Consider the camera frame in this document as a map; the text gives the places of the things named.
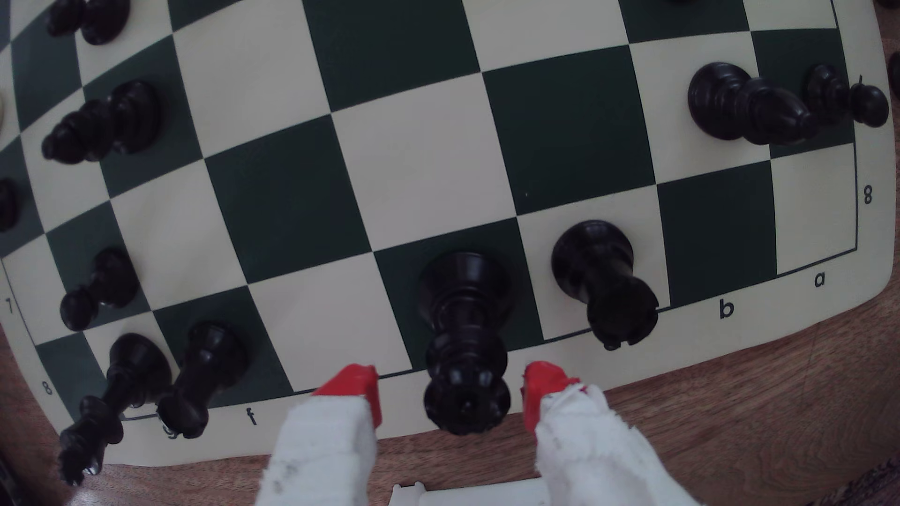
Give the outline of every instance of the white plastic base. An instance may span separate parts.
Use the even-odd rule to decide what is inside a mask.
[[[394,485],[388,506],[549,506],[550,493],[543,478],[449,490],[425,490],[422,482]]]

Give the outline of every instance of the toppled chess piece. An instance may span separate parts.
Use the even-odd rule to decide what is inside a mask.
[[[240,380],[249,357],[232,329],[205,321],[191,328],[180,367],[175,384],[157,402],[157,415],[171,434],[199,438],[210,420],[212,396]]]
[[[702,131],[722,140],[788,146],[819,132],[815,115],[796,95],[730,63],[710,63],[694,75],[688,108]]]
[[[650,335],[660,305],[650,286],[633,276],[635,253],[625,234],[606,221],[583,221],[556,241],[551,268],[570,297],[588,305],[588,323],[608,350]]]
[[[19,220],[19,200],[15,183],[9,177],[0,179],[0,232],[10,230]]]
[[[816,65],[806,76],[804,102],[822,124],[835,124],[848,113],[853,120],[877,128],[887,122],[889,107],[884,92],[859,82],[849,86],[831,65]]]
[[[122,441],[125,408],[153,402],[172,382],[166,357],[153,342],[139,334],[125,334],[110,348],[103,397],[81,400],[81,418],[59,434],[59,477],[80,485],[83,472],[100,474],[107,445]]]
[[[47,33],[61,37],[75,33],[99,46],[115,39],[131,11],[131,0],[56,0],[47,14]]]
[[[148,148],[159,133],[162,109],[156,89],[143,81],[116,86],[67,114],[44,138],[44,158],[66,164],[97,161],[110,150],[127,155]]]
[[[425,411],[440,429],[485,432],[509,411],[507,350],[498,331],[513,301],[509,274],[477,253],[445,255],[422,273],[418,312],[436,334],[426,352]]]
[[[138,293],[139,285],[128,254],[118,248],[104,249],[94,257],[88,284],[62,298],[59,316],[69,330],[84,330],[97,317],[101,305],[125,307]]]

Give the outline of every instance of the green square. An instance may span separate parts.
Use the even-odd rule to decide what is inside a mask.
[[[771,30],[753,33],[753,48],[760,76],[767,77],[803,96],[803,84],[809,70],[827,63],[847,78],[841,33],[835,29]],[[849,144],[855,140],[853,120],[847,115],[839,123],[823,126],[819,134],[796,146],[769,146],[773,158],[805,153],[814,149]]]
[[[157,89],[163,121],[159,136],[149,148],[130,155],[111,152],[100,161],[110,197],[203,157],[171,35],[91,81],[85,86],[85,98],[105,98],[116,86],[132,79],[146,81]]]
[[[248,283],[370,251],[331,116],[206,159]]]
[[[746,32],[743,0],[619,0],[631,43]]]
[[[462,0],[303,0],[332,111],[479,71]]]
[[[484,73],[516,212],[654,183],[627,46]]]
[[[191,328],[203,321],[218,321],[229,325],[244,344],[250,358],[250,368],[237,384],[212,398],[211,408],[293,394],[291,382],[282,369],[281,361],[246,286],[169,306],[156,310],[153,314],[179,365],[184,359]]]
[[[238,0],[168,0],[172,30],[178,31]]]
[[[417,309],[419,277],[432,260],[453,251],[482,253],[500,262],[512,277],[515,307],[500,329],[507,351],[543,344],[518,221],[510,218],[375,252],[412,368],[425,368],[425,350],[435,337]]]
[[[81,398],[86,395],[100,397],[106,390],[106,376],[100,370],[85,334],[78,332],[54,339],[35,349],[53,384],[54,393],[59,395],[72,420],[78,420],[81,418],[78,409]]]
[[[37,238],[44,229],[38,217],[38,206],[34,202],[32,182],[25,168],[22,141],[16,137],[3,151],[0,151],[0,179],[10,178],[15,186],[15,199],[19,208],[19,218],[6,232],[0,232],[0,257],[5,257],[25,243]]]
[[[9,44],[9,0],[0,0],[0,51]]]
[[[769,161],[657,186],[673,307],[776,276]]]
[[[67,292],[87,284],[97,253],[109,247],[128,251],[119,231],[119,223],[115,219],[113,205],[109,202],[47,232],[47,242],[56,261],[59,278]],[[88,329],[147,311],[150,311],[150,307],[143,289],[139,287],[138,293],[127,306],[118,309],[101,307]]]
[[[45,10],[13,41],[13,87],[24,131],[81,87],[75,35],[50,37]]]

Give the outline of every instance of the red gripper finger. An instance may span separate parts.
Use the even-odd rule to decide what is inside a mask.
[[[378,401],[378,371],[375,366],[350,364],[312,394],[363,395],[372,409],[373,427],[382,424],[382,405]]]
[[[524,377],[522,404],[525,408],[525,428],[534,434],[537,422],[541,420],[541,399],[548,393],[561,392],[570,384],[581,383],[581,379],[570,378],[562,367],[544,360],[528,364]]]

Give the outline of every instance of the chessboard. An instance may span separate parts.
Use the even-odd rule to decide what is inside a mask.
[[[0,2],[0,323],[57,431],[100,395],[122,334],[173,371],[198,321],[241,329],[251,364],[205,433],[152,404],[108,464],[268,454],[286,411],[350,363],[381,375],[381,438],[431,430],[423,268],[473,250],[512,276],[500,335],[511,412],[525,365],[612,388],[782,338],[878,294],[893,265],[890,118],[794,146],[718,140],[687,90],[723,61],[800,95],[820,63],[888,93],[871,0],[131,0],[94,46],[51,38],[50,0]],[[64,165],[54,125],[139,79],[157,141]],[[614,223],[659,299],[652,334],[607,351],[551,272],[580,221]],[[67,291],[128,252],[138,295],[73,332]]]

